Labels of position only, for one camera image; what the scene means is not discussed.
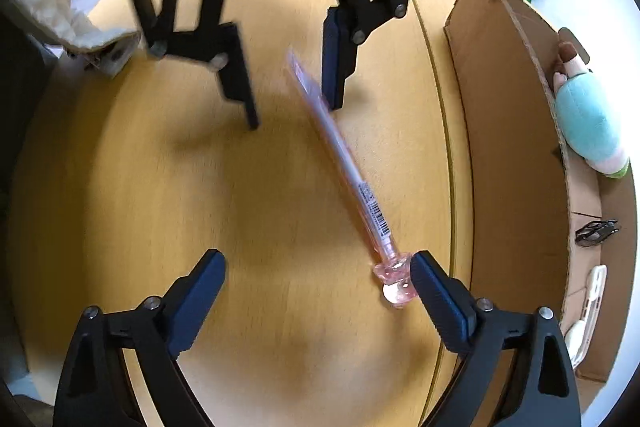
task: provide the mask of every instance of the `table surface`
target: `table surface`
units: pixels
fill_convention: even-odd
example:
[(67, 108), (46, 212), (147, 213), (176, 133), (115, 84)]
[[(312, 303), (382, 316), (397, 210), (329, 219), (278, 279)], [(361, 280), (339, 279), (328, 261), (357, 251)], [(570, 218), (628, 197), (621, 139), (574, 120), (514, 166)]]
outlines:
[[(335, 118), (400, 248), (468, 282), (466, 129), (442, 27), (455, 0), (412, 0), (360, 47)], [(200, 0), (180, 0), (193, 27)], [(82, 309), (162, 295), (208, 248), (228, 274), (180, 367), (216, 425), (417, 425), (452, 358), (419, 301), (386, 306), (366, 242), (284, 74), (293, 46), (316, 78), (335, 0), (226, 0), (239, 22), (260, 128), (198, 64), (140, 50), (113, 80), (63, 58), (15, 174), (9, 266), (18, 323), (52, 402)], [(98, 26), (133, 26), (102, 0)], [(127, 354), (150, 426), (160, 425)]]

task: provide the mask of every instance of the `barcode label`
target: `barcode label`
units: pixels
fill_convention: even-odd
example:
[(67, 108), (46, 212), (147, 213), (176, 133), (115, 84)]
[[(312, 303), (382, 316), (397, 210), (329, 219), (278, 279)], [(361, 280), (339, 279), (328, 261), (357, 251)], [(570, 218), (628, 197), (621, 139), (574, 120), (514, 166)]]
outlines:
[(378, 233), (382, 237), (388, 237), (391, 235), (391, 231), (389, 230), (389, 226), (386, 223), (385, 216), (382, 215), (382, 210), (380, 210), (380, 205), (378, 204), (378, 200), (374, 196), (371, 187), (367, 183), (361, 183), (358, 185), (358, 189), (360, 190), (360, 195), (364, 200), (365, 207), (371, 220), (375, 224), (378, 229)]

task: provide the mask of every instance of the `pink pen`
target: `pink pen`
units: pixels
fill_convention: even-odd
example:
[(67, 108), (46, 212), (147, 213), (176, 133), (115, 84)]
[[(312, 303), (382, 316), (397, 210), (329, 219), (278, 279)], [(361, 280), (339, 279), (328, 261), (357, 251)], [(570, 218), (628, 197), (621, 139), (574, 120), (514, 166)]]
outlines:
[(367, 229), (372, 248), (381, 261), (373, 267), (373, 273), (383, 283), (382, 292), (386, 300), (400, 308), (416, 296), (409, 273), (411, 255), (398, 251), (378, 200), (360, 174), (349, 147), (331, 117), (320, 86), (306, 74), (292, 51), (289, 52), (289, 66), (318, 133), (332, 150), (344, 181), (358, 202), (358, 213)]

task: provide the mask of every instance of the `blue gripper pad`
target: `blue gripper pad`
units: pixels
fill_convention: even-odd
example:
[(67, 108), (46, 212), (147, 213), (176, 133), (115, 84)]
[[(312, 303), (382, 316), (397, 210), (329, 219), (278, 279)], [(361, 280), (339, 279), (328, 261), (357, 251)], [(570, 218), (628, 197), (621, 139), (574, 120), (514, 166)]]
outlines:
[(166, 346), (176, 359), (193, 346), (198, 332), (225, 282), (225, 257), (208, 250), (187, 277), (180, 277), (164, 296)]
[(411, 280), (445, 347), (452, 353), (469, 353), (477, 320), (471, 293), (444, 273), (426, 250), (411, 259)]

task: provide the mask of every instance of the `stuffed animal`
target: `stuffed animal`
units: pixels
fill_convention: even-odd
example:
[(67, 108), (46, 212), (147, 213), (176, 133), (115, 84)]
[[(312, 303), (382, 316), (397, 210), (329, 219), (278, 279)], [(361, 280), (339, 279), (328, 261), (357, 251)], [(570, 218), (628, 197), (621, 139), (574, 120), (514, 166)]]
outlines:
[(620, 118), (574, 45), (561, 42), (559, 55), (564, 73), (554, 74), (554, 92), (564, 138), (593, 169), (610, 178), (622, 178), (629, 156), (621, 139)]

